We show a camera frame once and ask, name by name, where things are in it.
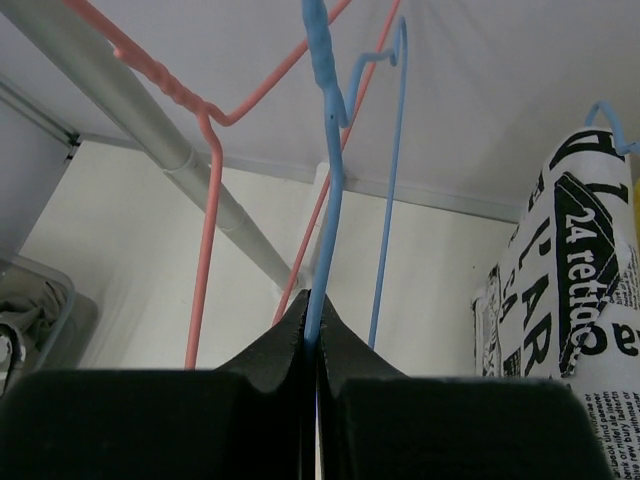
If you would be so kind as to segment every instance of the blue hanger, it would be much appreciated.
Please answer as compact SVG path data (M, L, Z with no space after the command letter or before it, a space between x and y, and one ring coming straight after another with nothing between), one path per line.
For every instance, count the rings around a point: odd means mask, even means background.
M640 144L638 144L638 142L627 143L624 139L624 131L622 130L620 119L609 102L605 100L596 102L593 107L591 107L591 110L589 110L585 126L590 127L593 125L593 121L599 111L602 111L606 119L609 121L611 131L613 132L613 147L616 149L618 155L626 155L630 152L640 154Z
M307 30L307 39L309 43L309 51L311 53L311 63L313 66L315 81L322 89L322 93L324 95L324 124L329 151L329 165L331 169L331 187L329 190L329 203L327 206L327 223L325 226L324 236L322 237L322 243L320 245L320 254L313 278L313 288L311 289L311 297L307 308L307 318L304 330L305 350L310 358L313 354L318 340L318 335L320 333L322 307L324 305L324 298L327 291L329 270L331 268L331 259L333 257L336 244L338 223L340 221L340 209L342 206L344 169L342 164L342 151L340 148L340 128L348 127L353 119L356 96L365 65L369 62L379 62L386 59L389 59L389 63L391 63L392 66L397 65L398 55L400 53L400 44L402 43L402 78L400 96L398 99L398 116L396 119L393 160L391 162L389 196L387 197L385 226L380 250L380 264L378 266L378 278L374 297L371 331L369 333L370 346L375 342L375 330L378 323L380 296L382 294L382 280L384 278L389 230L391 227L393 193L395 189L396 170L400 149L400 132L402 131L404 96L406 92L407 25L404 17L401 17L398 21L393 49L387 49L381 53L365 53L360 56L352 71L347 101L345 102L338 85L338 77L336 74L335 60L331 45L331 33L329 32L329 21L324 1L302 0L302 19Z

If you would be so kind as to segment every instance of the black object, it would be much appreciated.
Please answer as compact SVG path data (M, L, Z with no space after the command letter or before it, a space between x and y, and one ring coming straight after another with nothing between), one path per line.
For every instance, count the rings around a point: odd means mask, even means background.
M411 379L308 292L214 371L58 371L0 403L0 478L313 478L318 376L328 479L610 478L581 405L547 382Z

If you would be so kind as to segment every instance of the gray pipe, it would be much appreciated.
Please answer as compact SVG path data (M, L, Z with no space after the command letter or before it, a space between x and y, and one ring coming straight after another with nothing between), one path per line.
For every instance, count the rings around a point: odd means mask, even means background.
M208 165L189 161L191 145L100 34L58 0L0 0L0 12L204 210ZM217 226L284 288L291 270L224 185Z

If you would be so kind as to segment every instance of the ceiling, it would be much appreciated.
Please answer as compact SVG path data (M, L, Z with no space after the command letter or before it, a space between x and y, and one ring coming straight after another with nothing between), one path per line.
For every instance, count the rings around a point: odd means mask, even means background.
M304 36L299 0L93 4L227 112ZM390 4L353 0L335 21L341 85L358 54L374 48ZM404 0L401 13L410 39L401 187L522 205L545 156L599 99L616 108L627 137L640 136L640 2ZM0 72L79 131L126 138L4 17ZM192 115L144 82L206 151ZM398 84L399 69L377 69L346 149L349 177L386 182ZM246 118L218 131L226 154L247 168L313 172L326 146L308 56Z

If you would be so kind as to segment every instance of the closet rod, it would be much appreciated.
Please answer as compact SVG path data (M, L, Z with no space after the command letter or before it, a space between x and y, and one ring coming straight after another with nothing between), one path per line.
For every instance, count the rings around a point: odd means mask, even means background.
M0 0L0 12L204 210L209 167L101 35L57 0ZM291 270L224 185L218 208L218 228L284 288Z

